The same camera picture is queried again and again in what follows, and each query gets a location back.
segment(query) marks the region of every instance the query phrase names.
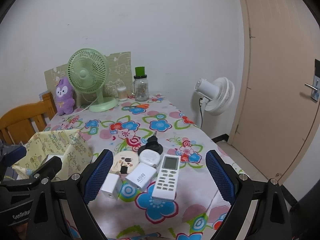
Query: white standing fan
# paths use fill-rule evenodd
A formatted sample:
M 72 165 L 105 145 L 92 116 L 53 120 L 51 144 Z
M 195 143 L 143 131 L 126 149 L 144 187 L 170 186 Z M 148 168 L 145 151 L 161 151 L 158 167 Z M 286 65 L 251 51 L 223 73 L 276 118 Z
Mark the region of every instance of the white standing fan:
M 198 118 L 196 122 L 196 125 L 201 127 L 204 111 L 217 116 L 230 106 L 235 95 L 235 86 L 226 77 L 218 78 L 213 83 L 201 78 L 195 85 L 195 91 L 203 96 L 200 101 L 201 119 Z

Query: electrical cord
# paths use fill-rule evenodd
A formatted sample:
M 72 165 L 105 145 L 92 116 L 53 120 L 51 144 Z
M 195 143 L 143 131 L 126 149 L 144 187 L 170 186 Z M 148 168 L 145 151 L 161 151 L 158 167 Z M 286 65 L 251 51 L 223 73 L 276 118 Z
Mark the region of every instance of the electrical cord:
M 199 99 L 199 108 L 200 108 L 200 114 L 201 114 L 201 126 L 200 129 L 202 127 L 202 121 L 203 121 L 203 117 L 202 117 L 202 112 L 201 112 L 201 104 L 200 104 L 200 100 L 202 100 L 202 98 Z
M 81 110 L 81 111 L 79 111 L 79 112 L 77 112 L 77 113 L 75 113 L 75 114 L 72 112 L 72 114 L 67 115 L 66 117 L 69 118 L 70 116 L 77 115 L 78 113 L 81 113 L 81 112 L 87 110 L 95 101 L 97 101 L 97 99 L 98 99 L 98 97 L 97 97 L 93 102 L 91 102 L 91 104 L 88 105 L 85 109 L 83 109 L 83 110 Z

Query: white charger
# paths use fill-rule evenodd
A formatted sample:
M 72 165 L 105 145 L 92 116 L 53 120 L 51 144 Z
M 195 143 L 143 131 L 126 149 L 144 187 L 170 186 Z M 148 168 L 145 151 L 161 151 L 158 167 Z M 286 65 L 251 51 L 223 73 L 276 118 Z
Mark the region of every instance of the white charger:
M 145 149 L 140 153 L 139 161 L 156 168 L 160 163 L 160 154 L 156 151 Z
M 108 198 L 117 200 L 120 190 L 122 188 L 122 181 L 119 175 L 108 173 L 101 190 Z
M 125 179 L 132 187 L 143 192 L 152 182 L 156 172 L 155 168 L 141 162 Z

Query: screw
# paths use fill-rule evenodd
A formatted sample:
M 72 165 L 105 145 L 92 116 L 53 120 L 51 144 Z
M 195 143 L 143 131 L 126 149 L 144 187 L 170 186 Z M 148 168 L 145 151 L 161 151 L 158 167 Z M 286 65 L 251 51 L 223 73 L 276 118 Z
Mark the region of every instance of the screw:
M 48 183 L 48 181 L 49 181 L 49 179 L 48 179 L 48 178 L 44 178 L 44 179 L 42 179 L 42 180 L 41 180 L 41 183 L 42 183 L 42 184 L 47 184 L 47 183 Z
M 278 181 L 276 179 L 271 179 L 270 182 L 273 184 L 273 185 L 277 185 L 278 184 Z
M 73 180 L 77 180 L 77 179 L 79 179 L 80 178 L 80 174 L 79 173 L 75 173 L 75 174 L 73 174 L 72 176 L 71 176 L 71 179 L 73 179 Z
M 247 180 L 247 179 L 248 179 L 248 176 L 245 175 L 245 174 L 243 174 L 243 173 L 241 173 L 241 174 L 239 175 L 239 179 L 241 179 L 241 180 Z

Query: remote display screen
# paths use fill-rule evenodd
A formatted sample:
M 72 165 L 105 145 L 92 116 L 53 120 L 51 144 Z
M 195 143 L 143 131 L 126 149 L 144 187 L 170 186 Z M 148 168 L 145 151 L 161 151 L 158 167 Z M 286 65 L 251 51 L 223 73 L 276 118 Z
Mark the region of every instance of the remote display screen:
M 162 168 L 176 170 L 178 167 L 178 158 L 165 157 Z

